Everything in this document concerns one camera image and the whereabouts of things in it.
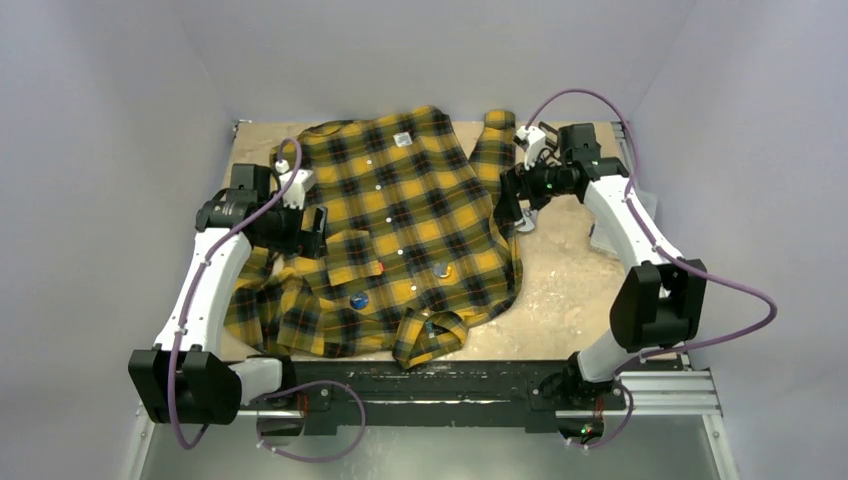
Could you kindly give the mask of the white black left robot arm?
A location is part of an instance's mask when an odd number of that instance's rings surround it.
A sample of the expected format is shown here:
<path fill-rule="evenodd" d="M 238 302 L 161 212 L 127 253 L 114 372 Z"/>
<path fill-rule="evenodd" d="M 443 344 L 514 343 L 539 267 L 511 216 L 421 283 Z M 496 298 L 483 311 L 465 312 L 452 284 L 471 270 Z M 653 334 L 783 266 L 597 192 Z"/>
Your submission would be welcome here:
<path fill-rule="evenodd" d="M 236 280 L 257 248 L 317 258 L 324 253 L 327 210 L 302 226 L 312 171 L 237 164 L 230 184 L 198 210 L 192 261 L 177 302 L 149 349 L 132 352 L 128 373 L 150 419 L 165 424 L 227 425 L 262 398 L 284 409 L 298 382 L 286 356 L 233 363 L 220 357 Z"/>

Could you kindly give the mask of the yellow black plaid shirt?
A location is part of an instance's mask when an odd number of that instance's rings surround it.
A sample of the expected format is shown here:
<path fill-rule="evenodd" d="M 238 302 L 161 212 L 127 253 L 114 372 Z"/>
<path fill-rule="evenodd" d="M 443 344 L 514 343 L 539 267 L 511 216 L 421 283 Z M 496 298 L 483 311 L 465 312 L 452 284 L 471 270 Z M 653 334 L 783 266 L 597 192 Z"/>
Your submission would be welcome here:
<path fill-rule="evenodd" d="M 465 152 L 450 117 L 423 106 L 302 131 L 302 165 L 316 179 L 305 213 L 327 208 L 326 254 L 255 249 L 226 331 L 271 354 L 388 351 L 405 369 L 460 350 L 521 289 L 517 234 L 494 218 L 515 130 L 513 113 L 489 111 Z M 433 274 L 437 262 L 452 266 L 449 278 Z M 360 291 L 370 302 L 355 310 L 350 296 Z"/>

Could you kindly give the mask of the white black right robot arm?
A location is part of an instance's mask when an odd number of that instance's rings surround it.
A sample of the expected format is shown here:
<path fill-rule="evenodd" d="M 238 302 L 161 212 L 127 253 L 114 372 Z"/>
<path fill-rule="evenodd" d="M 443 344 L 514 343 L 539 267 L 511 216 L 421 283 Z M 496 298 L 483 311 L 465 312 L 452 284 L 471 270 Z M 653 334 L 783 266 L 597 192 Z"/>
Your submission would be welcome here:
<path fill-rule="evenodd" d="M 496 218 L 529 233 L 552 198 L 573 195 L 595 216 L 626 270 L 610 308 L 609 329 L 552 378 L 556 394 L 584 407 L 611 391 L 616 370 L 638 354 L 694 337 L 706 282 L 687 270 L 703 264 L 684 259 L 673 247 L 655 246 L 658 228 L 627 187 L 624 163 L 602 155 L 593 124 L 522 126 L 514 141 L 524 159 L 500 175 Z"/>

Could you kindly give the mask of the silver gold round brooch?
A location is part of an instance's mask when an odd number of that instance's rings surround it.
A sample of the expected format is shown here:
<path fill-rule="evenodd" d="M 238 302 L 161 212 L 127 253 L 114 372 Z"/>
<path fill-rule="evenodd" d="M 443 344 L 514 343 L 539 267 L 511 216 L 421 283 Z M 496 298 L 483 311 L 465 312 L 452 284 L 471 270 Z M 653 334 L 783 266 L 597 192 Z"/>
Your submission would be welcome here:
<path fill-rule="evenodd" d="M 446 279 L 452 275 L 453 269 L 448 262 L 437 262 L 433 265 L 432 271 L 437 278 Z"/>

